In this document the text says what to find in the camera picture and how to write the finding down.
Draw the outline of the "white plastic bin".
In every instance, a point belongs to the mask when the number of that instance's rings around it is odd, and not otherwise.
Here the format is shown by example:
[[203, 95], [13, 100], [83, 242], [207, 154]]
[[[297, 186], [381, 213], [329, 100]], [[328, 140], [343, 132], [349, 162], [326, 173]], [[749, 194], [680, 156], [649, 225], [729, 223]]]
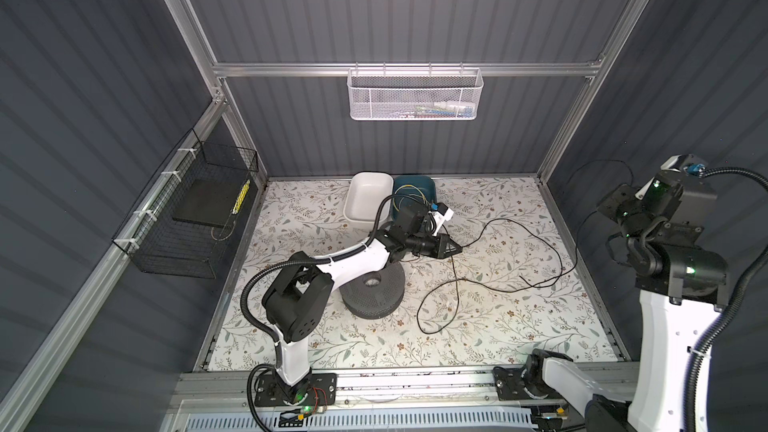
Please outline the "white plastic bin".
[[343, 216], [352, 228], [371, 230], [382, 200], [393, 191], [394, 178], [381, 172], [360, 172], [351, 180]]

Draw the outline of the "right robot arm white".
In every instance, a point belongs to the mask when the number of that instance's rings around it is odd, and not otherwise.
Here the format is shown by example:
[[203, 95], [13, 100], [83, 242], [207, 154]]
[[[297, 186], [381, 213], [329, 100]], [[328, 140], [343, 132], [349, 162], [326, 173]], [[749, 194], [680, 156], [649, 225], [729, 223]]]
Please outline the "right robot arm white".
[[767, 253], [727, 287], [726, 260], [697, 245], [717, 200], [710, 178], [735, 175], [761, 188], [764, 175], [709, 167], [691, 154], [670, 157], [643, 186], [622, 183], [596, 210], [618, 225], [636, 274], [643, 336], [631, 397], [601, 385], [565, 354], [534, 350], [520, 374], [535, 399], [562, 397], [588, 431], [705, 431], [710, 350], [737, 316]]

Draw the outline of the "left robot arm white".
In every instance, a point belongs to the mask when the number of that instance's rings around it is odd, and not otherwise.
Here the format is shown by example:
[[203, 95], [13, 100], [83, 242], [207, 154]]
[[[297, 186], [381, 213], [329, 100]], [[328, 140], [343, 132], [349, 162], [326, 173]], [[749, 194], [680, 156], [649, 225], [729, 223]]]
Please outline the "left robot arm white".
[[407, 253], [434, 259], [461, 253], [462, 247], [441, 230], [453, 216], [443, 202], [393, 193], [380, 202], [364, 241], [324, 256], [295, 253], [248, 280], [240, 296], [241, 313], [271, 338], [276, 363], [266, 369], [291, 404], [302, 402], [310, 388], [308, 337], [332, 292]]

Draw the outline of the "grey foam spool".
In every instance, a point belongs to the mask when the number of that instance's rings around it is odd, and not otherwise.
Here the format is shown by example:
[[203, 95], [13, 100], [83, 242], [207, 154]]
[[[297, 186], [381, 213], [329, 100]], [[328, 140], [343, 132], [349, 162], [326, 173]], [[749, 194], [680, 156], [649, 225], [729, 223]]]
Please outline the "grey foam spool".
[[356, 317], [376, 320], [392, 314], [405, 295], [406, 275], [397, 262], [340, 287], [342, 301]]

